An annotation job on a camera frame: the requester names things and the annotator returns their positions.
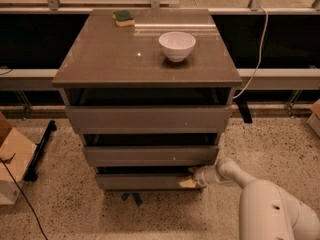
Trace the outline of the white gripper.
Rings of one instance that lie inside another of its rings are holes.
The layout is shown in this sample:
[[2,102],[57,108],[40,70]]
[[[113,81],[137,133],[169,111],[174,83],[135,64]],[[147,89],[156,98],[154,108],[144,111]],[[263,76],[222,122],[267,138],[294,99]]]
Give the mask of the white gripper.
[[195,188],[196,184],[200,187],[206,187],[210,184],[219,183],[221,181],[221,175],[217,171],[215,165],[203,166],[203,167],[189,167],[188,172],[194,174],[194,180],[192,178],[186,178],[179,182],[182,188]]

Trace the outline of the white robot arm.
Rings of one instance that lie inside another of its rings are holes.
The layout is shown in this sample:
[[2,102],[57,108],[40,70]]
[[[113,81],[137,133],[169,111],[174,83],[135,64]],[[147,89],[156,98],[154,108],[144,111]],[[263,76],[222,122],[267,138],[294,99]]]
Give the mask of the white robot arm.
[[277,184],[258,179],[230,158],[215,165],[193,167],[179,182],[182,188],[236,183],[239,202],[240,240],[319,240],[320,221],[316,212]]

